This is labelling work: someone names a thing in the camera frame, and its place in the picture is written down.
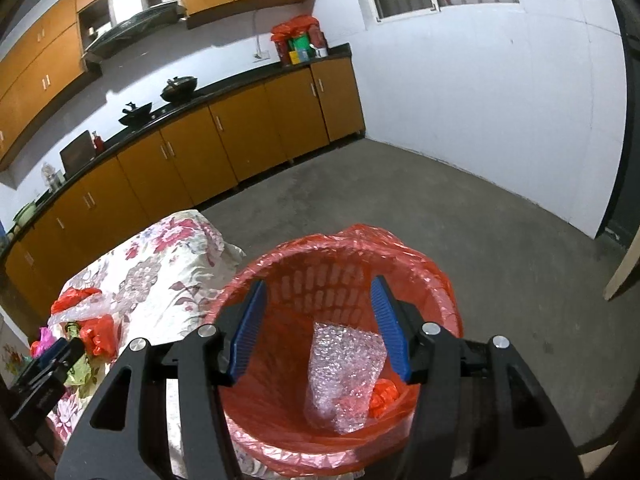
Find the clear plastic wrap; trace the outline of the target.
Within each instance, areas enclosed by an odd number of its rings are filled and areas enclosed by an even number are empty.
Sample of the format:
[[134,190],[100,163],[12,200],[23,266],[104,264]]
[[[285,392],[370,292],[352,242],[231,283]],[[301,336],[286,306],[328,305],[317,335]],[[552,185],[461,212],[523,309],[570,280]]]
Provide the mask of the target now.
[[52,314],[48,319],[48,326],[56,324],[81,322],[100,318],[103,315],[113,315],[120,311],[120,305],[114,294],[93,294],[81,300],[76,306],[69,307],[62,312]]

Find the orange trash piece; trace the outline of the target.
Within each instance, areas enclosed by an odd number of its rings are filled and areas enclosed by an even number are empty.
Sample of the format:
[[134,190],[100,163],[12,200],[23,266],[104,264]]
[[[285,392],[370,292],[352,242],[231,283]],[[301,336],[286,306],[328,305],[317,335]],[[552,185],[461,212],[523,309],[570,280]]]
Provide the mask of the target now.
[[396,384],[386,378],[378,378],[369,403],[369,417],[380,418],[399,399],[400,392]]

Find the large red plastic bag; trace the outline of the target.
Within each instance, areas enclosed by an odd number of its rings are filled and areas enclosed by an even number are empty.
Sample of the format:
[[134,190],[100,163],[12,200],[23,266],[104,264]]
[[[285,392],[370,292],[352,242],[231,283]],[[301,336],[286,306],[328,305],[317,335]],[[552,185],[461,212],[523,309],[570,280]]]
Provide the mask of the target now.
[[50,313],[57,314],[69,308],[76,307],[82,300],[89,298],[95,294],[100,294],[101,289],[95,287],[75,288],[69,287],[64,290],[57,300],[52,304]]

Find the green wrapper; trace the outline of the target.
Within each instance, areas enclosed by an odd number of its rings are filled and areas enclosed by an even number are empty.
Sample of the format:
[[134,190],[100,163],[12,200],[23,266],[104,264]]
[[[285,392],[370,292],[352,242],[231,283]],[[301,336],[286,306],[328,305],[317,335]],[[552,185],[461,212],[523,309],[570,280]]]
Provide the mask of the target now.
[[103,364],[94,354],[94,344],[88,335],[82,333],[80,325],[76,322],[65,325],[66,338],[71,340],[79,338],[84,345],[84,354],[67,373],[65,385],[73,390],[78,398],[85,399],[93,394],[98,386],[103,372]]

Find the upper wooden kitchen cabinets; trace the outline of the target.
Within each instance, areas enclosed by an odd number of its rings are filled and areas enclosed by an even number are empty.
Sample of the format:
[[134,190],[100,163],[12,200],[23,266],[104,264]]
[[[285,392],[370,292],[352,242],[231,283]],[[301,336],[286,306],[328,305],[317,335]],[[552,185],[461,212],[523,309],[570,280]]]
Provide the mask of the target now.
[[195,28],[234,14],[304,0],[58,0],[1,52],[1,166],[8,168],[43,122],[101,63],[87,63],[88,45],[117,24],[165,2],[186,8]]

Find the glass jar on counter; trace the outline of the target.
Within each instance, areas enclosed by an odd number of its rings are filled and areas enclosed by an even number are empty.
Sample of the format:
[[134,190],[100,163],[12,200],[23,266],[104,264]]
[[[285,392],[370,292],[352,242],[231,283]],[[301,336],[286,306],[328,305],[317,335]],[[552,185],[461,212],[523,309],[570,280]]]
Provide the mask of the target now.
[[41,167],[41,174],[44,182],[52,192],[56,192],[62,188],[64,184],[64,176],[61,170],[57,170],[48,162],[45,162]]

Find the small red plastic bag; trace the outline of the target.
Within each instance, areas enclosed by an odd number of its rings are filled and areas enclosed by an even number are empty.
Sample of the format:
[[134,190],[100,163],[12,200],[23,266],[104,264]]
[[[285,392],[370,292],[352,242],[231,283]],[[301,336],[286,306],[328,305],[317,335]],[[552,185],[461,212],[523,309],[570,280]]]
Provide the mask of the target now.
[[109,314],[81,322],[79,337],[88,356],[111,360],[117,354],[117,328]]

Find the lower wooden kitchen cabinets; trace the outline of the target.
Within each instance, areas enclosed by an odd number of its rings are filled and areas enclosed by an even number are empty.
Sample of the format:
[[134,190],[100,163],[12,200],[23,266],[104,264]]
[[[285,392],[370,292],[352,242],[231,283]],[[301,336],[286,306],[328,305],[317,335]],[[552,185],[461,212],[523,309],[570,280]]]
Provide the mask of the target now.
[[68,278],[131,235],[365,128],[352,57],[338,48],[233,78],[119,133],[2,252],[2,310],[33,332]]

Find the black open wok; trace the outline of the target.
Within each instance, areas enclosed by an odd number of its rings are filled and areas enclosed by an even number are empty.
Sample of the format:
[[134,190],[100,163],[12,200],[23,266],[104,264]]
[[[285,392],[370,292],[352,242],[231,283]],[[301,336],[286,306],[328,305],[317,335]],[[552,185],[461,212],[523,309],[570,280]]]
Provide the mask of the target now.
[[119,122],[126,127],[140,127],[151,120],[152,103],[137,106],[129,102],[122,109],[122,117]]

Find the pink wrapper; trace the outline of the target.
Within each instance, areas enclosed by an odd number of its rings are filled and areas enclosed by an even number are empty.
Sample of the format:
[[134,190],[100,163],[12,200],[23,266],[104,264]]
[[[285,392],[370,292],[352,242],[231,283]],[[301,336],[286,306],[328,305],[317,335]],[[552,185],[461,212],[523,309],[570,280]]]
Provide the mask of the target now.
[[30,356],[33,359],[38,359],[49,348],[53,346],[56,338],[53,336],[49,327],[44,326],[40,328],[39,339],[35,340],[29,347]]

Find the floral quilted table cloth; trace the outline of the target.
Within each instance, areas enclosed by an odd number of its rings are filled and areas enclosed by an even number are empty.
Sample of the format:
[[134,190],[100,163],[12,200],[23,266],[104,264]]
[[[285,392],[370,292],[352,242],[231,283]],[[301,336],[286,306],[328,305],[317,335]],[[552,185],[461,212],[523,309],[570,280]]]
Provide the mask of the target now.
[[193,210],[171,214],[73,278],[114,294],[118,347],[67,440],[60,479],[239,479],[214,310],[241,253]]

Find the red lined waste basket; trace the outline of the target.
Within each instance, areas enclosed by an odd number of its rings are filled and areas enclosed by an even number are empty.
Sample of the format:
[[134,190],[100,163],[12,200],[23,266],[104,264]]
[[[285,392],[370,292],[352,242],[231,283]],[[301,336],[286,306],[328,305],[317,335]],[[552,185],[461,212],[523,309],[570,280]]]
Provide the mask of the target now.
[[232,442],[285,477],[350,474],[401,448],[418,390],[390,366],[371,307],[377,276],[427,321],[461,336],[454,289],[393,233],[355,224],[290,240],[248,264],[208,311],[256,281],[267,307],[250,364],[221,390]]

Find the bubble wrap sheet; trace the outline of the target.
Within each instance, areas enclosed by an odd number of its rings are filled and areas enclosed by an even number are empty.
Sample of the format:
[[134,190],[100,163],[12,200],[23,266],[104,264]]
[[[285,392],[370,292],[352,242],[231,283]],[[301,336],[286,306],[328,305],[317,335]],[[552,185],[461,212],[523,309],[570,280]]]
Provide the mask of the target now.
[[367,425],[370,397],[387,353],[380,335],[345,325],[314,324],[305,417],[331,434]]

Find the dark cutting board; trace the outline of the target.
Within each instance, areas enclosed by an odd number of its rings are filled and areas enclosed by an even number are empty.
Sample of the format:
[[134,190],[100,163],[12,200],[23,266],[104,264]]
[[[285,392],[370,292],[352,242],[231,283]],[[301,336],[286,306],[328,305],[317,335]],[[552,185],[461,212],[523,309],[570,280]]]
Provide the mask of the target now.
[[63,170],[66,178],[73,177],[96,156],[96,146],[89,130],[85,130],[70,144],[60,151]]

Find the wooden kitchen cabinets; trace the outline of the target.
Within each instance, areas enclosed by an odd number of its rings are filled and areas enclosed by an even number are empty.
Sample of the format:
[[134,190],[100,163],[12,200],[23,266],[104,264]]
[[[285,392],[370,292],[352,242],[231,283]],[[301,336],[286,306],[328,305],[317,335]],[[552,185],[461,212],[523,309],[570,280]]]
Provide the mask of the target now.
[[338,48],[233,78],[119,133],[2,252],[2,310],[33,332],[68,278],[131,235],[365,128],[352,57]]
[[186,8],[195,28],[234,14],[304,0],[58,0],[1,52],[1,166],[8,168],[43,122],[101,63],[87,63],[88,45],[117,24],[165,2]]

